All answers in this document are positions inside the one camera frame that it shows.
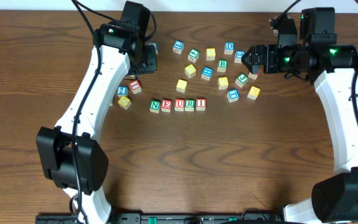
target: white background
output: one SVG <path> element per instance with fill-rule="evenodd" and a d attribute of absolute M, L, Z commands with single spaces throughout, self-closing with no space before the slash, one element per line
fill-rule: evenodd
<path fill-rule="evenodd" d="M 126 0 L 80 0 L 94 10 L 121 11 Z M 151 11 L 282 12 L 294 0 L 132 0 Z M 336 12 L 358 13 L 353 0 L 302 0 L 290 12 L 311 7 L 335 7 Z M 0 0 L 0 9 L 75 10 L 71 0 Z"/>

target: green block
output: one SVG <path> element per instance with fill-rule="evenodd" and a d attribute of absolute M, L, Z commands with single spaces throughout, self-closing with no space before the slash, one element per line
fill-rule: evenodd
<path fill-rule="evenodd" d="M 159 110 L 160 105 L 161 105 L 161 103 L 159 101 L 152 100 L 152 102 L 150 103 L 150 109 Z"/>
<path fill-rule="evenodd" d="M 149 224 L 157 224 L 157 218 L 150 217 L 149 218 Z"/>
<path fill-rule="evenodd" d="M 200 52 L 196 49 L 191 49 L 189 55 L 196 58 Z"/>
<path fill-rule="evenodd" d="M 248 77 L 243 73 L 237 77 L 237 79 L 242 83 L 246 84 L 248 82 Z"/>
<path fill-rule="evenodd" d="M 219 68 L 227 68 L 227 60 L 219 60 L 218 67 Z"/>
<path fill-rule="evenodd" d="M 186 100 L 185 108 L 194 108 L 196 106 L 195 100 Z"/>

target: yellow letter cube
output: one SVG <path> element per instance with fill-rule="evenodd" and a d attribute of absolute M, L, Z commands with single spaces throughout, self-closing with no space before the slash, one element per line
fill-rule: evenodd
<path fill-rule="evenodd" d="M 184 93 L 186 91 L 187 81 L 179 80 L 177 84 L 177 91 Z"/>
<path fill-rule="evenodd" d="M 122 107 L 122 108 L 124 108 L 126 110 L 131 105 L 131 100 L 128 99 L 128 97 L 126 97 L 126 96 L 122 96 L 119 99 L 118 104 L 119 104 L 120 107 Z"/>
<path fill-rule="evenodd" d="M 206 60 L 215 60 L 216 51 L 215 49 L 206 49 Z"/>
<path fill-rule="evenodd" d="M 228 86 L 229 80 L 227 79 L 227 77 L 218 78 L 218 87 L 220 90 L 227 89 Z"/>
<path fill-rule="evenodd" d="M 187 77 L 191 78 L 193 76 L 196 75 L 197 69 L 196 67 L 194 67 L 193 64 L 190 64 L 189 66 L 187 66 L 185 68 L 185 74 L 187 75 Z"/>
<path fill-rule="evenodd" d="M 248 98 L 256 100 L 256 98 L 258 97 L 259 93 L 260 93 L 260 88 L 258 88 L 256 86 L 252 86 L 251 89 L 249 90 Z"/>

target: brown tabletop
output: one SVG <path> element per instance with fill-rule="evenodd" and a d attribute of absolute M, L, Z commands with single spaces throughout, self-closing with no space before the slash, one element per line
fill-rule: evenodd
<path fill-rule="evenodd" d="M 120 12 L 107 12 L 119 18 Z M 95 28 L 106 22 L 88 14 Z M 240 213 L 275 210 L 311 195 L 313 185 L 333 175 L 333 146 L 314 86 L 283 74 L 261 74 L 234 84 L 243 64 L 224 55 L 277 42 L 268 20 L 277 13 L 156 12 L 158 71 L 142 75 L 143 91 L 132 105 L 107 113 L 101 147 L 109 157 L 103 187 L 117 208 L 145 213 Z M 299 24 L 299 14 L 294 14 Z M 358 49 L 358 15 L 336 16 L 338 42 Z M 185 43 L 181 55 L 172 51 Z M 205 49 L 215 47 L 215 61 Z M 200 51 L 197 76 L 186 77 L 191 48 Z M 67 11 L 0 11 L 0 223 L 33 223 L 40 213 L 68 213 L 69 197 L 47 180 L 35 145 L 41 126 L 52 128 L 72 101 L 90 62 L 92 41 L 80 15 Z M 219 58 L 226 73 L 217 73 Z M 215 71 L 201 79 L 204 66 Z M 239 101 L 218 90 L 227 76 Z M 189 81 L 176 91 L 179 78 Z M 262 89 L 247 98 L 251 85 Z M 206 98 L 205 112 L 155 114 L 151 99 Z"/>

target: toy block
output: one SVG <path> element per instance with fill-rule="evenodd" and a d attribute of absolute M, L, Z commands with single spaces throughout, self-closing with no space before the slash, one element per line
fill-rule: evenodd
<path fill-rule="evenodd" d="M 196 106 L 195 100 L 186 100 L 185 111 L 194 111 L 195 106 Z"/>
<path fill-rule="evenodd" d="M 185 110 L 185 100 L 176 99 L 175 100 L 175 111 L 184 111 Z"/>
<path fill-rule="evenodd" d="M 150 111 L 153 113 L 159 113 L 160 112 L 160 106 L 161 103 L 157 100 L 152 100 L 150 103 Z"/>
<path fill-rule="evenodd" d="M 155 47 L 155 54 L 158 54 L 158 44 L 156 42 L 149 43 L 149 45 L 154 45 Z"/>
<path fill-rule="evenodd" d="M 225 72 L 227 69 L 227 60 L 219 60 L 218 61 L 218 72 Z"/>
<path fill-rule="evenodd" d="M 196 100 L 196 110 L 204 111 L 206 108 L 206 99 L 197 99 Z"/>
<path fill-rule="evenodd" d="M 186 92 L 186 87 L 187 87 L 187 81 L 184 81 L 184 80 L 178 81 L 177 91 L 184 93 L 184 92 Z"/>
<path fill-rule="evenodd" d="M 171 112 L 172 101 L 170 100 L 163 100 L 161 104 L 161 111 L 162 112 Z"/>
<path fill-rule="evenodd" d="M 204 67 L 201 78 L 209 81 L 213 72 L 214 70 L 212 68 Z"/>
<path fill-rule="evenodd" d="M 188 66 L 185 68 L 185 74 L 186 74 L 187 77 L 189 77 L 189 78 L 195 76 L 195 75 L 196 75 L 196 72 L 197 72 L 197 69 L 196 69 L 196 67 L 194 67 L 193 64 L 190 64 L 190 65 L 188 65 Z"/>
<path fill-rule="evenodd" d="M 256 100 L 256 98 L 259 96 L 260 88 L 256 86 L 252 86 L 248 93 L 248 98 L 251 98 L 253 100 Z"/>
<path fill-rule="evenodd" d="M 224 44 L 224 54 L 233 54 L 233 51 L 234 51 L 234 43 L 226 42 Z"/>
<path fill-rule="evenodd" d="M 175 41 L 174 45 L 173 45 L 173 51 L 175 53 L 181 54 L 183 52 L 183 49 L 185 48 L 185 43 L 183 43 L 182 41 Z"/>
<path fill-rule="evenodd" d="M 200 52 L 196 49 L 191 49 L 187 59 L 196 63 L 196 61 L 198 60 L 199 57 L 200 57 Z"/>
<path fill-rule="evenodd" d="M 236 51 L 236 58 L 234 59 L 234 62 L 241 63 L 241 57 L 245 54 L 246 54 L 245 51 L 242 51 L 242 50 Z"/>
<path fill-rule="evenodd" d="M 248 74 L 248 78 L 251 78 L 251 79 L 253 79 L 253 80 L 256 80 L 256 78 L 258 78 L 258 76 L 259 76 L 259 74 L 260 74 L 261 71 L 262 71 L 262 69 L 260 68 L 258 74 L 249 73 L 249 74 Z"/>
<path fill-rule="evenodd" d="M 142 91 L 142 87 L 140 87 L 140 83 L 137 80 L 131 82 L 129 84 L 129 87 L 131 88 L 131 90 L 134 94 L 140 93 Z"/>
<path fill-rule="evenodd" d="M 128 88 L 126 86 L 119 86 L 117 88 L 117 96 L 121 98 L 122 96 L 128 96 Z"/>
<path fill-rule="evenodd" d="M 126 96 L 122 96 L 118 101 L 118 105 L 126 110 L 131 105 L 131 100 Z"/>
<path fill-rule="evenodd" d="M 247 82 L 248 82 L 248 77 L 243 73 L 236 78 L 236 84 L 241 88 L 245 86 Z"/>
<path fill-rule="evenodd" d="M 227 99 L 229 100 L 230 103 L 239 100 L 239 98 L 240 98 L 240 94 L 237 90 L 228 91 Z"/>
<path fill-rule="evenodd" d="M 215 60 L 216 50 L 215 49 L 206 49 L 206 60 Z"/>
<path fill-rule="evenodd" d="M 218 87 L 220 90 L 227 89 L 228 86 L 229 80 L 227 79 L 227 77 L 218 78 Z"/>

